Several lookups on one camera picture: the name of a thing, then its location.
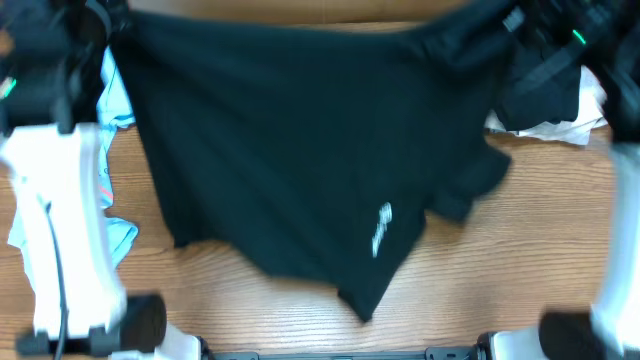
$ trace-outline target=black clamp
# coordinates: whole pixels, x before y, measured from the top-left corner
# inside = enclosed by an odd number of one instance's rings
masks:
[[[104,50],[128,26],[126,2],[103,1],[4,1],[1,21],[14,46],[0,59],[0,133],[57,124],[69,134],[78,123],[97,122]]]

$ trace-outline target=green led light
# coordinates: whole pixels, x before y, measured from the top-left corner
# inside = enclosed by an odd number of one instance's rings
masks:
[[[7,96],[9,96],[9,94],[11,94],[11,90],[13,90],[13,88],[16,87],[17,83],[18,83],[18,80],[11,79],[11,83],[6,85],[6,89],[4,90],[4,95],[2,96],[3,99],[6,98]]]
[[[578,30],[573,30],[573,35],[575,35],[578,38],[578,40],[580,40],[582,45],[587,45],[587,40],[584,39],[584,37],[582,36],[582,34],[578,32]]]

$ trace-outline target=printed logo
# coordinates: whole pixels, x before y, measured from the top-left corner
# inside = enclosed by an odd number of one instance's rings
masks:
[[[387,224],[391,222],[393,218],[393,214],[391,212],[391,204],[385,203],[382,205],[379,211],[380,219],[378,220],[378,227],[376,228],[376,233],[373,235],[371,239],[371,245],[373,250],[373,257],[378,257],[378,249],[380,248],[380,243],[382,242],[382,238],[384,237],[384,233],[387,231]]]

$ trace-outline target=blue fabric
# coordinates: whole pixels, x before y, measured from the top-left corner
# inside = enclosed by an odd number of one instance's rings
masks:
[[[118,129],[126,129],[135,123],[129,99],[124,90],[120,73],[115,65],[110,50],[107,49],[102,66],[102,79],[105,90],[98,100],[98,118],[101,125],[101,147],[98,157],[98,171],[100,180],[101,205],[107,209],[113,205],[113,188],[109,177],[107,153]],[[107,238],[113,266],[117,266],[129,253],[138,235],[138,228],[119,218],[106,219]],[[20,209],[16,210],[13,225],[9,232],[9,245],[15,246],[22,252],[24,270],[32,283],[31,259],[27,249],[27,239],[22,225]]]

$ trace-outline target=white cloth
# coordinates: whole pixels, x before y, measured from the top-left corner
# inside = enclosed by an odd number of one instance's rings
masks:
[[[580,76],[580,101],[578,117],[575,121],[561,121],[559,124],[544,122],[528,130],[509,131],[515,136],[533,137],[548,141],[564,141],[575,145],[587,145],[591,130],[607,125],[602,117],[599,103],[605,97],[598,79],[586,67]],[[494,132],[507,132],[494,112],[489,114],[485,127]]]

